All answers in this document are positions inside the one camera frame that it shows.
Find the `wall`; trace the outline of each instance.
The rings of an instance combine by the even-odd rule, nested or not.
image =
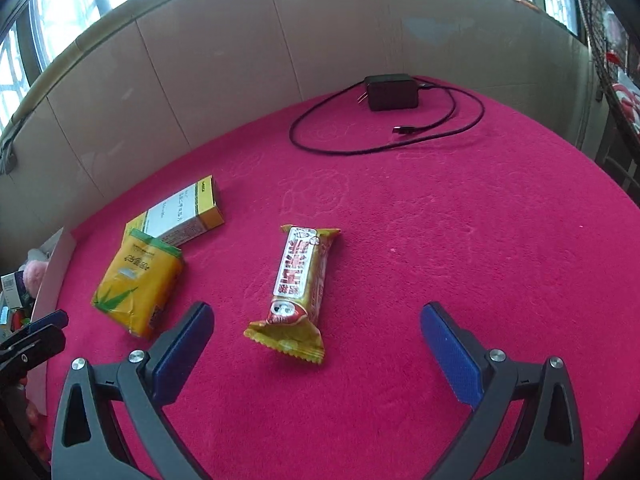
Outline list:
[[[589,70],[585,46],[513,0],[168,1],[27,119],[0,177],[0,269],[204,142],[366,75],[448,80],[575,142]]]

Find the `pink plush toy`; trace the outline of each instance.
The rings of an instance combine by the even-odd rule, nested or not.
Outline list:
[[[38,260],[30,260],[24,267],[22,274],[22,280],[24,281],[24,288],[32,298],[38,296],[44,273],[47,272],[47,266],[49,262],[40,262]]]

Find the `metal screw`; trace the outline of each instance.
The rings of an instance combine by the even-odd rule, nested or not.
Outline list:
[[[134,350],[129,354],[130,363],[139,363],[145,358],[145,352],[143,350]]]
[[[74,359],[74,361],[71,363],[71,367],[74,370],[80,370],[80,369],[84,368],[85,364],[86,364],[86,361],[84,359],[82,359],[81,357],[79,357],[78,359]]]
[[[552,365],[553,368],[562,368],[564,366],[564,362],[559,357],[550,357],[549,364]]]
[[[496,363],[501,363],[507,358],[507,354],[505,354],[502,350],[498,350],[497,348],[494,350],[489,350],[489,359],[491,361],[495,361]]]

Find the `rice cracker package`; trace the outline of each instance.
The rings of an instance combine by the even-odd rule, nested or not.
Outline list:
[[[244,335],[269,348],[320,364],[324,344],[316,327],[326,260],[340,229],[282,226],[289,233],[264,321],[249,323]]]
[[[133,229],[95,291],[92,305],[130,333],[148,339],[183,266],[180,249]]]

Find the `table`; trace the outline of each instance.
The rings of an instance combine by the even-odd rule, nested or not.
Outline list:
[[[429,123],[447,109],[439,90],[421,94],[415,110],[377,114],[356,104],[359,94],[311,115],[300,139],[375,146],[395,139],[392,126]],[[447,128],[476,114],[473,101],[458,99]],[[564,359],[585,478],[596,478],[640,406],[640,212],[556,134],[482,100],[486,116],[468,132],[347,158],[289,144],[289,124],[309,103],[295,105],[114,200],[76,230],[58,303],[69,314],[67,343],[49,362],[49,412],[74,358],[116,362],[148,348],[91,308],[92,294],[129,219],[213,174],[226,224],[183,245],[186,268],[161,326],[196,300],[215,310],[213,338],[165,409],[212,478],[422,478],[468,414],[420,334],[418,314],[431,300],[515,360]],[[267,314],[285,223],[343,229],[328,263],[320,367],[242,336]],[[51,416],[49,437],[53,423]],[[129,438],[128,420],[123,429]],[[132,441],[134,455],[139,449]],[[492,451],[486,466],[499,455]],[[144,454],[139,462],[152,470]]]

